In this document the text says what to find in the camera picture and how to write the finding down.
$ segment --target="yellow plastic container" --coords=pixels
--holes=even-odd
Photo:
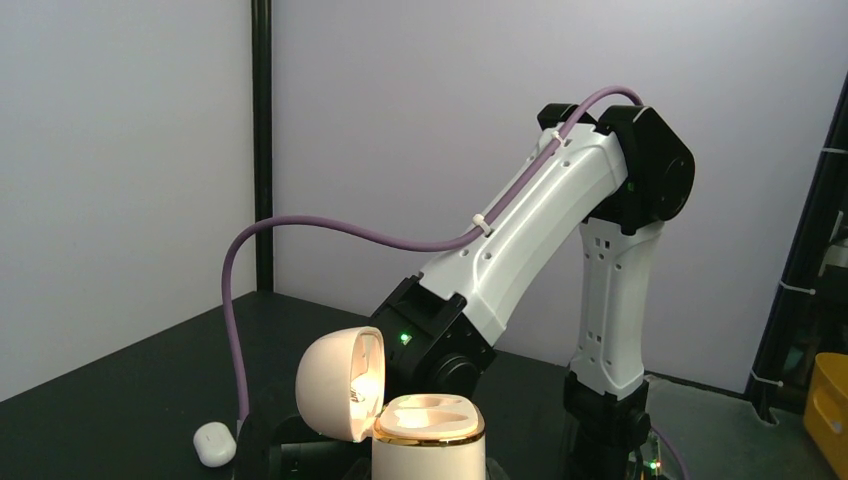
[[[816,355],[804,426],[840,480],[848,480],[848,355]]]

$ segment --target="white panel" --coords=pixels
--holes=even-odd
[[[246,4],[0,3],[0,400],[220,305],[251,158]]]
[[[636,89],[698,169],[688,207],[657,247],[645,366],[744,388],[848,70],[848,4],[275,6],[275,199],[283,213],[416,239],[455,236],[526,158],[545,104],[614,83]],[[360,313],[429,258],[284,230],[280,291]],[[501,348],[568,361],[581,260],[574,235],[518,305]]]

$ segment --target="gray floor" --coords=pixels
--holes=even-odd
[[[649,380],[652,422],[682,452],[693,479],[837,478],[800,416],[778,410],[774,413],[780,423],[769,425],[742,400]]]

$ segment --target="charging case lid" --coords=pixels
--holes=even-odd
[[[336,440],[361,442],[383,409],[383,335],[349,328],[316,340],[297,368],[295,395],[304,422]]]

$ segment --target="black metal frame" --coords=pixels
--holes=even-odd
[[[830,131],[819,156],[812,186],[798,222],[795,239],[781,280],[802,289],[815,288],[815,281],[830,242],[840,204],[848,189],[848,78],[836,105]],[[753,371],[760,378],[777,379],[789,354],[795,331],[809,308],[811,296],[779,288],[772,303],[765,334],[760,342]],[[748,380],[745,396],[761,419],[773,421],[769,409],[775,404],[775,385]]]
[[[271,0],[251,1],[253,39],[253,199],[256,221],[274,215]],[[256,289],[274,291],[274,234],[256,234]]]

